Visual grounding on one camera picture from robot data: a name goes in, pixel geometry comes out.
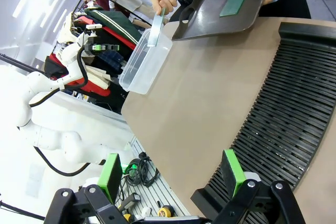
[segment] white stripe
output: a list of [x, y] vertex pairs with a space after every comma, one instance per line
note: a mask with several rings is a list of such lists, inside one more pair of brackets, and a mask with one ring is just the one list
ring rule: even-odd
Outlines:
[[125, 35], [127, 35], [129, 37], [129, 39], [131, 39], [131, 41], [133, 43], [135, 43], [136, 45], [138, 44], [138, 41], [132, 35], [130, 35], [124, 28], [122, 28], [117, 22], [113, 21], [111, 18], [109, 18], [105, 14], [100, 13], [100, 12], [98, 12], [96, 10], [94, 10], [93, 12], [97, 13], [99, 16], [105, 18], [107, 21], [109, 21], [110, 23], [112, 23], [113, 25], [115, 25], [119, 30], [121, 30]]

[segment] white plastic box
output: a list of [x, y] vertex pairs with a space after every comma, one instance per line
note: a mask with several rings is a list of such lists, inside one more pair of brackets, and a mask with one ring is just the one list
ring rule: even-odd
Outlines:
[[120, 76], [119, 83], [126, 91], [147, 94], [173, 46], [172, 41], [160, 33], [156, 47], [147, 47], [149, 33], [150, 29], [143, 33]]

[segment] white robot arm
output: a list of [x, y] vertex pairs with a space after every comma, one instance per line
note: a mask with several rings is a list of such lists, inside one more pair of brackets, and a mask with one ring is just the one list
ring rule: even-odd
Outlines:
[[8, 119], [20, 128], [23, 138], [33, 146], [45, 150], [63, 150], [66, 160], [71, 163], [100, 164], [110, 153], [119, 153], [121, 161], [129, 163], [133, 157], [131, 151], [114, 150], [100, 144], [86, 144], [75, 131], [55, 131], [31, 121], [32, 110], [29, 103], [35, 95], [41, 92], [63, 90], [68, 83], [82, 79], [83, 74], [86, 75], [82, 72], [82, 70], [85, 71], [84, 63], [81, 58], [77, 58], [77, 54], [80, 57], [82, 49], [81, 44], [74, 43], [63, 50], [62, 59], [66, 62], [69, 74], [58, 80], [50, 80], [39, 72], [24, 76], [9, 68], [1, 70], [0, 80], [3, 80], [3, 84], [17, 88], [15, 95], [10, 92], [7, 94], [5, 104], [12, 112]]

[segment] black pants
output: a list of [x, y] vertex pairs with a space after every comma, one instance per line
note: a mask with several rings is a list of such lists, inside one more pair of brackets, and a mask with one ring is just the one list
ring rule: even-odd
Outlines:
[[[170, 19], [178, 21], [187, 5], [181, 5]], [[278, 0], [261, 7], [259, 17], [311, 18], [307, 0]]]

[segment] black slatted tray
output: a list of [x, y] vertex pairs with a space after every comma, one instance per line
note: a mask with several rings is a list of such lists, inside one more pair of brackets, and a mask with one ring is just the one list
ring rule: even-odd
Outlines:
[[[270, 185], [300, 182], [326, 132], [336, 102], [336, 29], [281, 23], [267, 78], [231, 148], [245, 171]], [[218, 168], [192, 201], [214, 219], [229, 201]], [[250, 213], [245, 223], [266, 223]]]

